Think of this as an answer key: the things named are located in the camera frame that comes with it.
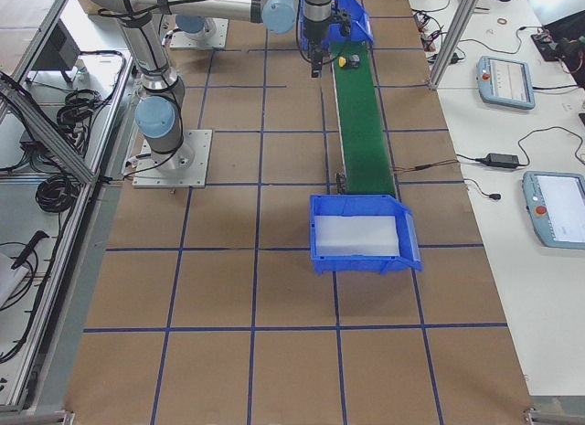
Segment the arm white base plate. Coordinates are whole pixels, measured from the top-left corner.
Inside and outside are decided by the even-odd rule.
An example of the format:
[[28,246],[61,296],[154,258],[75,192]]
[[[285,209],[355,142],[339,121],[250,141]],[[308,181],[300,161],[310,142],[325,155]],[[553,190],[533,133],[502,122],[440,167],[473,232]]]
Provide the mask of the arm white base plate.
[[213,50],[225,47],[229,21],[222,18],[186,17],[176,20],[171,36],[173,50]]
[[133,175],[135,188],[181,188],[206,185],[212,130],[185,130],[183,143],[178,151],[166,161],[166,156],[153,153],[146,139],[141,152],[150,154],[140,159]]

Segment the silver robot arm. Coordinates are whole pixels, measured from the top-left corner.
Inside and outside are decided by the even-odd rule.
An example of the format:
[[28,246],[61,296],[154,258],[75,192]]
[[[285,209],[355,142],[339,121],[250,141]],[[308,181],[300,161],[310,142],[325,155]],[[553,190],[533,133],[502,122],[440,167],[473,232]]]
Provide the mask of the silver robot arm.
[[135,122],[151,149],[153,168],[179,175],[193,164],[182,123],[185,85],[170,65],[153,16],[182,17],[204,25],[214,18],[262,24],[275,34],[287,33],[297,21],[307,25],[308,61],[313,76],[323,66],[322,44],[333,19],[333,0],[91,0],[99,15],[114,18],[143,75],[145,98]]
[[326,19],[313,20],[311,16],[305,15],[302,8],[298,11],[295,7],[294,1],[279,0],[276,2],[269,2],[264,7],[256,7],[245,9],[243,13],[216,13],[213,16],[187,16],[177,14],[175,22],[177,26],[188,34],[202,35],[203,37],[213,35],[218,25],[219,20],[237,20],[248,21],[255,24],[263,24],[266,28],[275,33],[287,33],[293,28],[296,28],[299,23],[298,19],[302,19],[299,33],[303,34],[306,41],[314,43],[321,43],[325,40],[344,39],[351,37],[352,22],[350,15],[345,9],[335,11],[331,6],[326,7],[329,11]]

